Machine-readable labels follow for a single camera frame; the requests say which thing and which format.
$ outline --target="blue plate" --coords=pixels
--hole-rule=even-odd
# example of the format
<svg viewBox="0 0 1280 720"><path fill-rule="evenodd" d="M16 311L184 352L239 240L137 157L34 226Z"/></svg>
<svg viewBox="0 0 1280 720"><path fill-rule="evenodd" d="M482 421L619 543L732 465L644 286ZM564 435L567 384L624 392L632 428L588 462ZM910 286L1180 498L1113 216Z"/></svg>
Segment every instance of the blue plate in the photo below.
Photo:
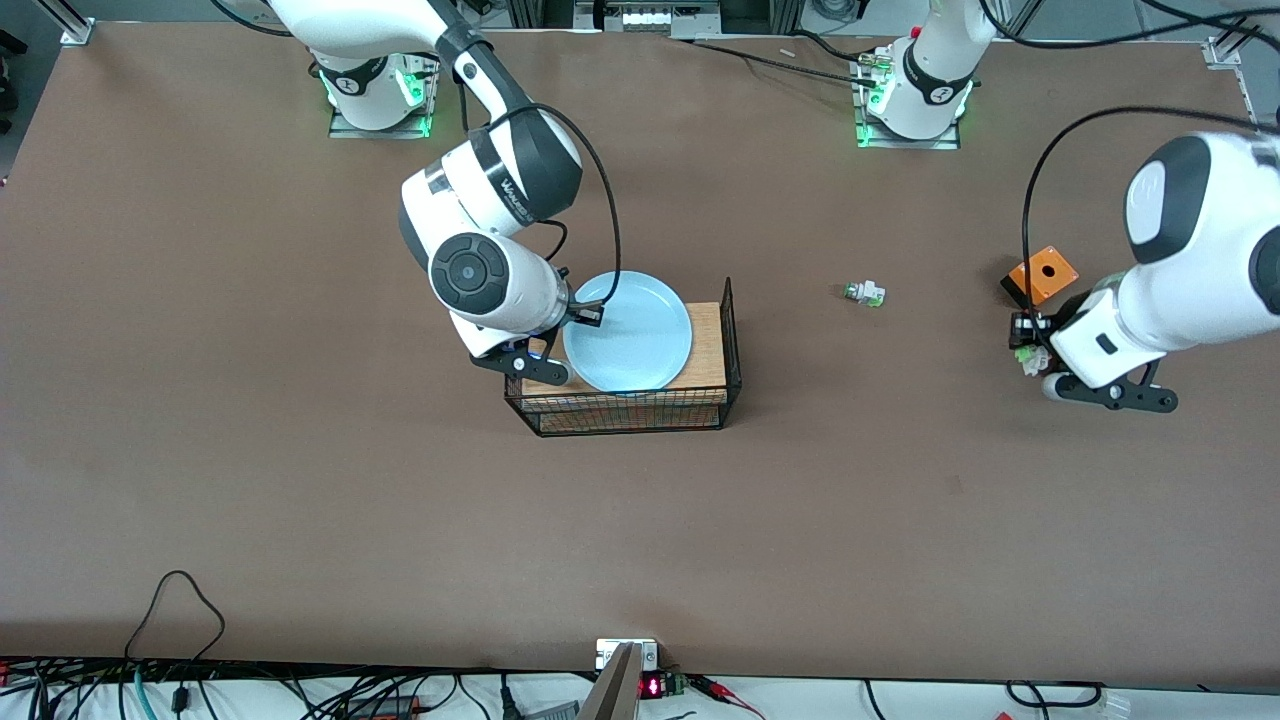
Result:
<svg viewBox="0 0 1280 720"><path fill-rule="evenodd" d="M612 283L613 273L596 275L573 297L599 300ZM692 348L694 327L676 291L631 270L622 272L600 327L564 327L564 355L573 372L604 392L660 389L676 379Z"/></svg>

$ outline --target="brown tabletop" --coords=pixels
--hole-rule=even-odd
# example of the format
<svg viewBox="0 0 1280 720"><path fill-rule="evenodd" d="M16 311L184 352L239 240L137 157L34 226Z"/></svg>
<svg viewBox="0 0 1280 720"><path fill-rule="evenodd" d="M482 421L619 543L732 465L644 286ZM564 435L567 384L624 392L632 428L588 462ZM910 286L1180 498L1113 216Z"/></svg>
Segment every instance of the brown tabletop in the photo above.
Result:
<svg viewBox="0 0 1280 720"><path fill-rule="evenodd" d="M964 149L911 152L858 149L838 83L646 36L495 41L598 145L627 268L687 301L733 278L730 427L538 439L470 365L396 223L461 138L452 87L430 141L330 141L298 44L104 24L0 195L0 653L119 653L186 568L220 657L571 669L653 635L707 673L1280 680L1280 336L1172 356L1170 416L1051 404L997 287L1057 129L1239 113L1230 73L1193 45L997 45ZM1108 119L1051 161L1033 242L1073 290L1132 264L1128 178L1190 127ZM579 282L612 261L586 177ZM867 278L883 307L835 296ZM156 623L140 652L212 629L177 585Z"/></svg>

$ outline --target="orange box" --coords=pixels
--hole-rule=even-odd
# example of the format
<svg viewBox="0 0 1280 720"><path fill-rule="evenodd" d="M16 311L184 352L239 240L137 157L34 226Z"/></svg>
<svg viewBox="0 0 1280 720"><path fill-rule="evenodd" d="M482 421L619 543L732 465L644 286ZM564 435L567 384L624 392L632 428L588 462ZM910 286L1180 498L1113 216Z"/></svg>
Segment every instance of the orange box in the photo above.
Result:
<svg viewBox="0 0 1280 720"><path fill-rule="evenodd" d="M1056 247L1050 245L1036 255L1032 255L1032 300L1039 305L1062 291L1080 277L1075 268L1062 258ZM1009 272L1000 286L1009 292L1015 302L1027 306L1025 290L1027 273L1023 263Z"/></svg>

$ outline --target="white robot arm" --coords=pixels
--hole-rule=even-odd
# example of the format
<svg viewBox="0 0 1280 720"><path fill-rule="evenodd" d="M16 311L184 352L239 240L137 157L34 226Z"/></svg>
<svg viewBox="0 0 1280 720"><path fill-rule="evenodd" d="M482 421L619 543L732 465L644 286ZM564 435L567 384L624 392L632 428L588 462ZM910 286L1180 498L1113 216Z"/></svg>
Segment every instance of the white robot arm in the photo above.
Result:
<svg viewBox="0 0 1280 720"><path fill-rule="evenodd" d="M938 137L964 108L978 60L995 37L978 0L929 0L919 36L900 37L877 53L891 64L867 111L902 137Z"/></svg>
<svg viewBox="0 0 1280 720"><path fill-rule="evenodd" d="M1064 304L1047 328L1053 400L1171 411L1125 375L1175 350L1280 329L1280 141L1194 133L1160 147L1125 195L1138 265Z"/></svg>
<svg viewBox="0 0 1280 720"><path fill-rule="evenodd" d="M563 384L567 365L527 350L567 322L599 324L563 274L511 240L568 208L582 164L572 140L535 109L493 47L448 0L275 0L280 22L326 67L435 51L495 122L408 178L401 232L479 366Z"/></svg>

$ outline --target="black wire basket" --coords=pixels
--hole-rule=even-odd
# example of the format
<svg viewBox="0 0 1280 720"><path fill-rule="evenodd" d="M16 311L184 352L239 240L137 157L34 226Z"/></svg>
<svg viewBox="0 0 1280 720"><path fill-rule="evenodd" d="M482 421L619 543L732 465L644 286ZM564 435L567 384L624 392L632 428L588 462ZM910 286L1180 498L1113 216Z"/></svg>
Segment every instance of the black wire basket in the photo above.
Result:
<svg viewBox="0 0 1280 720"><path fill-rule="evenodd" d="M742 389L728 278L719 302L719 336L723 383L639 392L534 393L520 378L508 375L503 396L538 437L718 430Z"/></svg>

